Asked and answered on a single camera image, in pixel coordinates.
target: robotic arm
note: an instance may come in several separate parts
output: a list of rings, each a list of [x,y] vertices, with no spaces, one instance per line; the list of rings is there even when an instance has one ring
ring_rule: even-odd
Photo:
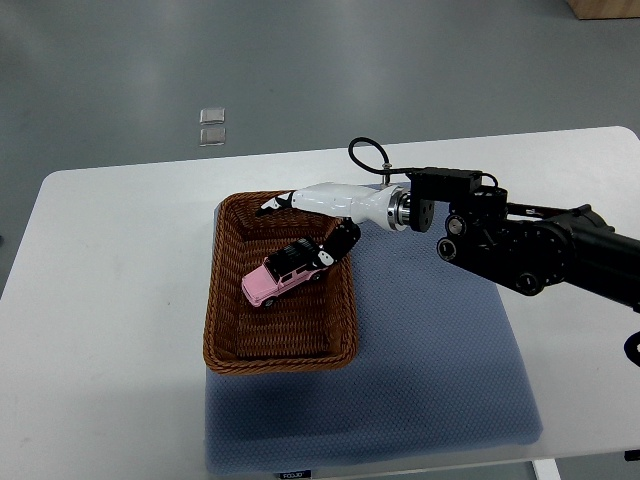
[[[353,148],[359,142],[380,151],[382,170],[356,158]],[[364,137],[351,142],[349,156],[365,170],[383,175],[386,183],[391,174],[406,174],[410,189],[324,183],[276,197],[257,215],[290,207],[355,223],[371,220],[385,230],[409,226],[426,232],[435,202],[446,202],[447,235],[436,247],[444,261],[523,295],[568,282],[640,313],[640,241],[615,233],[590,205],[564,210],[509,203],[496,178],[478,170],[391,169],[384,149]],[[483,185],[483,177],[494,185]],[[536,220],[513,220],[510,215]],[[628,358],[638,366],[639,345],[640,332],[625,344]]]

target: gray floor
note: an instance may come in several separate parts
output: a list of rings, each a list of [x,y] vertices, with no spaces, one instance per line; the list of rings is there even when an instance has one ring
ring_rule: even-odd
[[[578,21],[564,0],[0,0],[0,288],[56,170],[359,135],[640,133],[638,92],[640,19]],[[227,143],[198,147],[199,110],[218,105]],[[622,454],[558,463],[566,480],[640,476]],[[517,464],[411,478],[534,476]]]

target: brown wicker basket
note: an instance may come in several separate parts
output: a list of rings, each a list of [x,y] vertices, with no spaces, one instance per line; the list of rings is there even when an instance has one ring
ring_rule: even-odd
[[[309,236],[322,243],[338,224],[290,209],[257,218],[282,192],[238,193],[219,206],[204,330],[204,360],[216,373],[249,375],[341,368],[355,357],[357,319],[351,259],[278,298],[270,308],[249,304],[244,275],[264,257]]]

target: blue fabric mat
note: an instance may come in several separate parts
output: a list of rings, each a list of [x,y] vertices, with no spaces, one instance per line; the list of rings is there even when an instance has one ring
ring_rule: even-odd
[[[207,467],[286,472],[535,442],[542,425],[496,286],[421,234],[370,222],[352,252],[358,355],[342,370],[207,370]]]

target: toy car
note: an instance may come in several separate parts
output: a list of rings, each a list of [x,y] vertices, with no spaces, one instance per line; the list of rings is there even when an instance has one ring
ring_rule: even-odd
[[[311,238],[300,238],[265,257],[258,268],[242,277],[242,291],[254,307],[270,307],[284,292],[319,280],[320,272],[333,262]]]

